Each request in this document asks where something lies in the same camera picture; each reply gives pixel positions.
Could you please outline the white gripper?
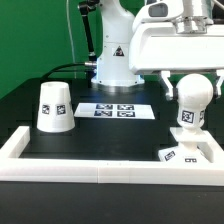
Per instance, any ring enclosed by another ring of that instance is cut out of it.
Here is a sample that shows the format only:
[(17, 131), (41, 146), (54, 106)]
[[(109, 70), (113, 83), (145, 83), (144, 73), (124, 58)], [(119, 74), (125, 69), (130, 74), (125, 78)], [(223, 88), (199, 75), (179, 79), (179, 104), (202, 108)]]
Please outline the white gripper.
[(159, 82), (168, 101), (177, 99), (169, 80), (171, 72), (217, 70), (213, 89), (218, 99), (224, 83), (224, 25), (211, 25), (206, 34), (177, 34), (171, 23), (142, 24), (130, 43), (129, 68), (141, 75), (161, 71)]

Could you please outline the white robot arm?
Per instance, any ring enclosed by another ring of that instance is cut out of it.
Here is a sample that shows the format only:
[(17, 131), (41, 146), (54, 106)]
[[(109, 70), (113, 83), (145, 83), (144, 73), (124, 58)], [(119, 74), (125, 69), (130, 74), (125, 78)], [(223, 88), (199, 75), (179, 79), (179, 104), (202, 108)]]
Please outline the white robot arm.
[(141, 85), (143, 75), (157, 74), (168, 99), (177, 91), (171, 74), (215, 74), (214, 95), (224, 82), (224, 24), (212, 19), (215, 0), (144, 0), (134, 15), (119, 0), (99, 0), (103, 50), (97, 58), (96, 86), (115, 92)]

